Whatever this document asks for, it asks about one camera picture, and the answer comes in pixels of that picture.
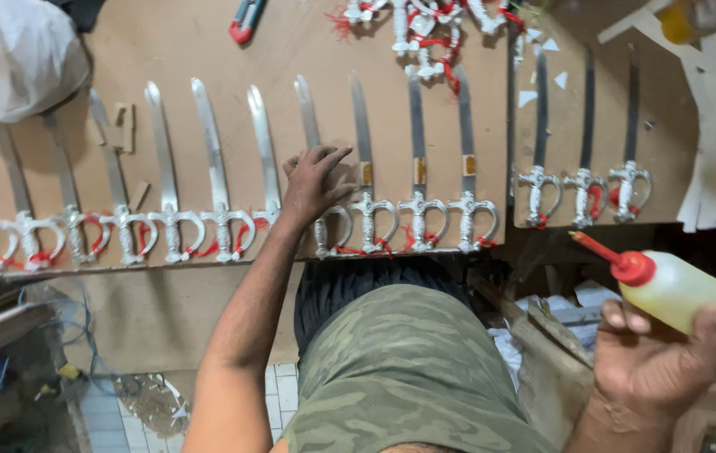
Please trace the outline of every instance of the camouflage shirt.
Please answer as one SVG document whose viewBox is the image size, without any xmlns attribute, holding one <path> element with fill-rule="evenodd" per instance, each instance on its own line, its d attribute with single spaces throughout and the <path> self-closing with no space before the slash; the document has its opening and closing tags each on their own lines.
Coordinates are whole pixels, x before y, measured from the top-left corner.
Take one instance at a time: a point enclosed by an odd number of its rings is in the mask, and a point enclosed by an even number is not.
<svg viewBox="0 0 716 453">
<path fill-rule="evenodd" d="M 468 453 L 554 451 L 528 426 L 501 354 L 447 294 L 376 289 L 332 316 L 299 368 L 289 452 L 377 453 L 429 443 Z"/>
</svg>

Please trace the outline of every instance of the person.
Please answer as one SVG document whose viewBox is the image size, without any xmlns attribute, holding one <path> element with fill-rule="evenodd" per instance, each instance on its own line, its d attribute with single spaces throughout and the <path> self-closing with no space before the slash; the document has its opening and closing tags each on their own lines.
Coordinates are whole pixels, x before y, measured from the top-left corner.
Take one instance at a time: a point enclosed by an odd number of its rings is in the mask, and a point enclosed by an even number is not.
<svg viewBox="0 0 716 453">
<path fill-rule="evenodd" d="M 317 147 L 283 166 L 283 211 L 212 334 L 182 451 L 553 451 L 526 422 L 458 285 L 425 258 L 306 267 L 294 312 L 299 407 L 272 445 L 265 367 L 289 244 L 356 191 L 326 184 L 350 151 Z M 668 450 L 675 421 L 716 373 L 716 303 L 696 314 L 689 337 L 627 303 L 606 301 L 601 311 L 594 390 L 564 451 Z"/>
</svg>

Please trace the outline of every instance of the plastic bottle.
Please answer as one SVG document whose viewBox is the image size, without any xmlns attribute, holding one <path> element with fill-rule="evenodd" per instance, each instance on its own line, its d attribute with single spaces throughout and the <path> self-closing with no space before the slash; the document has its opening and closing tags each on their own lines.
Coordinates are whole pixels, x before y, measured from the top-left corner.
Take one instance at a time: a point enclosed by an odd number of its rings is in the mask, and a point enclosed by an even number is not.
<svg viewBox="0 0 716 453">
<path fill-rule="evenodd" d="M 716 278 L 670 253 L 615 253 L 581 232 L 573 239 L 604 257 L 620 292 L 629 302 L 655 318 L 690 335 L 694 313 L 716 302 Z"/>
</svg>

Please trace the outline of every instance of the white plastic bag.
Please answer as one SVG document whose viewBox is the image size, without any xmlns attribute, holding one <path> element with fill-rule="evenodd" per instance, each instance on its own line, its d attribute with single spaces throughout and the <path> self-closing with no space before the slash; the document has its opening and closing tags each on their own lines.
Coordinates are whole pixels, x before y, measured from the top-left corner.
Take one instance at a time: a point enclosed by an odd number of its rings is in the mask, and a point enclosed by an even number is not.
<svg viewBox="0 0 716 453">
<path fill-rule="evenodd" d="M 42 0 L 0 0 L 0 121 L 63 101 L 90 76 L 70 17 Z"/>
</svg>

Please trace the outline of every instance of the red nozzle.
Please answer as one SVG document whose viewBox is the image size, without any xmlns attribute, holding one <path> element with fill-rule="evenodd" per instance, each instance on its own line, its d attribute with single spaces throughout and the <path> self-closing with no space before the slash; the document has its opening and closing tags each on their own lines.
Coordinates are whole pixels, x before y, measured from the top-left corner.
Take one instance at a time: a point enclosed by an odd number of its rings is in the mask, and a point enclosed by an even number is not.
<svg viewBox="0 0 716 453">
<path fill-rule="evenodd" d="M 571 232 L 573 240 L 589 248 L 596 255 L 609 261 L 614 278 L 627 286 L 642 286 L 654 276 L 657 265 L 641 252 L 615 253 L 603 244 L 582 232 Z"/>
</svg>

